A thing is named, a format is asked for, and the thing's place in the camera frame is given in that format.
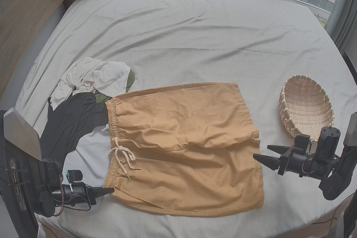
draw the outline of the green cloth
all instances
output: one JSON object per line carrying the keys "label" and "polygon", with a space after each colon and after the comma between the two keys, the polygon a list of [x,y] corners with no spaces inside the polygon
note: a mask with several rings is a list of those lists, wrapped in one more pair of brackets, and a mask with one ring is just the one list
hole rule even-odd
{"label": "green cloth", "polygon": [[[126,83],[126,92],[129,91],[129,88],[132,86],[135,80],[135,74],[130,70],[128,75],[128,81]],[[96,103],[107,102],[108,100],[112,99],[105,94],[100,93],[98,90],[94,92],[94,96],[96,97]]]}

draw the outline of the tan shorts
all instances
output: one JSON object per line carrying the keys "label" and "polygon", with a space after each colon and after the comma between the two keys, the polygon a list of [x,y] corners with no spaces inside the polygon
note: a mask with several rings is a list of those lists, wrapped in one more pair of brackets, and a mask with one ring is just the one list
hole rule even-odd
{"label": "tan shorts", "polygon": [[253,159],[259,132],[237,84],[149,89],[106,104],[112,152],[104,187],[122,202],[200,217],[263,205],[261,164]]}

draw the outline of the wooden headboard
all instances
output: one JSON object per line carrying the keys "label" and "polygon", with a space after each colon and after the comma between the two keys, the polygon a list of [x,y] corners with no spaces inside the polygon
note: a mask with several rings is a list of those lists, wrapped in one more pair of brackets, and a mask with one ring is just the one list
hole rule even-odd
{"label": "wooden headboard", "polygon": [[64,0],[0,0],[0,98],[22,52]]}

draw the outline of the basket rim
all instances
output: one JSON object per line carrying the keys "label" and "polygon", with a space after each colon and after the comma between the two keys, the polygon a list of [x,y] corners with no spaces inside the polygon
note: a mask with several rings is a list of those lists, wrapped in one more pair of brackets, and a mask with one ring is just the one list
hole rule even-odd
{"label": "basket rim", "polygon": [[315,83],[315,87],[320,88],[320,93],[324,94],[324,98],[325,98],[325,100],[327,100],[327,104],[328,104],[328,106],[330,108],[329,112],[330,112],[331,120],[332,120],[332,122],[330,123],[330,126],[333,127],[334,124],[335,124],[335,113],[333,112],[333,106],[332,106],[331,100],[328,97],[326,91],[321,87],[321,85],[317,81],[313,80],[311,77],[308,77],[307,75],[293,75],[293,76],[290,76],[287,80],[285,80],[285,82],[283,84],[283,87],[281,88],[280,96],[279,96],[279,105],[283,109],[283,112],[282,112],[283,115],[288,119],[288,121],[287,121],[288,125],[297,134],[302,134],[302,132],[298,129],[298,127],[295,125],[295,123],[293,122],[293,120],[291,118],[291,115],[290,115],[290,112],[289,112],[289,108],[288,108],[288,106],[286,104],[286,98],[285,98],[285,87],[286,87],[286,85],[288,84],[288,82],[290,80],[292,80],[292,78],[296,79],[297,77],[299,77],[299,78],[304,77],[305,80],[310,80],[310,82]]}

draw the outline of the white bed sheet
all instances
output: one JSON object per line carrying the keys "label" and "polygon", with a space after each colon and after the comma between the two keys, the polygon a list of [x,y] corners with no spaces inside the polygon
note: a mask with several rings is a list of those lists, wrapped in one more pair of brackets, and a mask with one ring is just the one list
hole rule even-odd
{"label": "white bed sheet", "polygon": [[[122,61],[135,72],[131,91],[194,82],[236,82],[254,124],[261,153],[293,139],[279,116],[279,92],[291,75],[315,79],[328,93],[341,130],[342,151],[357,87],[337,48],[308,8],[280,0],[76,0],[31,69],[16,109],[39,133],[47,98],[59,78],[85,56]],[[65,209],[39,218],[78,237],[275,237],[330,212],[334,201],[319,181],[263,167],[260,209],[216,218],[162,216],[105,196],[95,214]]]}

